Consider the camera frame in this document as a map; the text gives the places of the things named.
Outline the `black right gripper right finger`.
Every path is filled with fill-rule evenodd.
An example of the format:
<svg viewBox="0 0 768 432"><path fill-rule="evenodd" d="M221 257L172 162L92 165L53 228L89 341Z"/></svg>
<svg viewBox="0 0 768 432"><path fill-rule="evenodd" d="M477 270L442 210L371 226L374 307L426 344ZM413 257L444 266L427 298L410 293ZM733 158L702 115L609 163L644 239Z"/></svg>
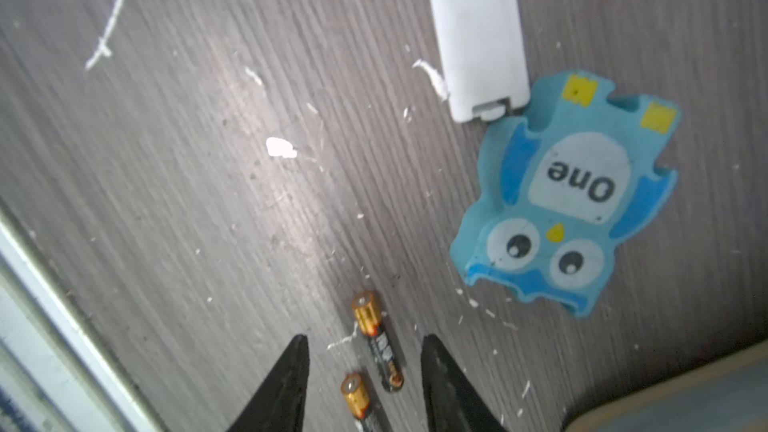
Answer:
<svg viewBox="0 0 768 432"><path fill-rule="evenodd" d="M423 338L420 364L429 431L504 431L435 334Z"/></svg>

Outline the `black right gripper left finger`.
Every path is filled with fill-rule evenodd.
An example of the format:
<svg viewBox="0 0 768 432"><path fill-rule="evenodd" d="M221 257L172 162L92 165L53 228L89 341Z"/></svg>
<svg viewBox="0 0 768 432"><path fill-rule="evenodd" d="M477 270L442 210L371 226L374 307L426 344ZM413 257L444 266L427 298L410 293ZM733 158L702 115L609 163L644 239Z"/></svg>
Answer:
<svg viewBox="0 0 768 432"><path fill-rule="evenodd" d="M297 334L229 431L301 432L309 369L308 338Z"/></svg>

